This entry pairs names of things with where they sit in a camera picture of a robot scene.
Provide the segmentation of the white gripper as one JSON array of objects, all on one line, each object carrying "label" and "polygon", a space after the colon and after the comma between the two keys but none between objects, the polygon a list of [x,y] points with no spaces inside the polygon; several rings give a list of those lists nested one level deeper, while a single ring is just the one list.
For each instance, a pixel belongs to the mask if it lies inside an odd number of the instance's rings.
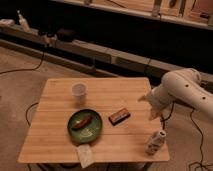
[{"label": "white gripper", "polygon": [[139,97],[138,101],[147,101],[150,103],[152,109],[150,110],[149,120],[154,120],[162,115],[161,110],[170,105],[174,101],[174,97],[162,85],[159,85],[147,94]]}]

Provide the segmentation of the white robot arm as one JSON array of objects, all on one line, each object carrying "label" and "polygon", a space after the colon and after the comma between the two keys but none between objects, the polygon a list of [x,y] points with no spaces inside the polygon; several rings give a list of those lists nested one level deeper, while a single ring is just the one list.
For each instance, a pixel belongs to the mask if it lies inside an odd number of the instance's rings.
[{"label": "white robot arm", "polygon": [[154,120],[176,99],[213,119],[213,94],[201,87],[201,74],[193,68],[165,73],[161,83],[139,97],[138,101],[147,101],[151,105],[149,119]]}]

